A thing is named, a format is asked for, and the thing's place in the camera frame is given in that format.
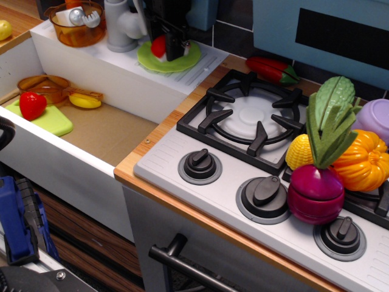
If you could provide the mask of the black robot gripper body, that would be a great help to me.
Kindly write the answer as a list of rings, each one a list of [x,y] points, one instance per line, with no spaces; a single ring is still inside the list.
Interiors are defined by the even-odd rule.
[[[188,39],[186,15],[191,9],[190,0],[146,0],[144,4],[146,21],[159,19],[164,22],[167,33],[173,32],[182,40]]]

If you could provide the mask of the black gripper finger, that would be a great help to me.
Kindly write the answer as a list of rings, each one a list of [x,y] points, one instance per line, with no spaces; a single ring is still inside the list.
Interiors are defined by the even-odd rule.
[[[146,26],[151,42],[153,42],[159,36],[166,34],[164,22],[159,19],[147,20]]]
[[[165,48],[167,61],[174,61],[186,54],[188,41],[180,39],[173,32],[168,32],[165,35]]]

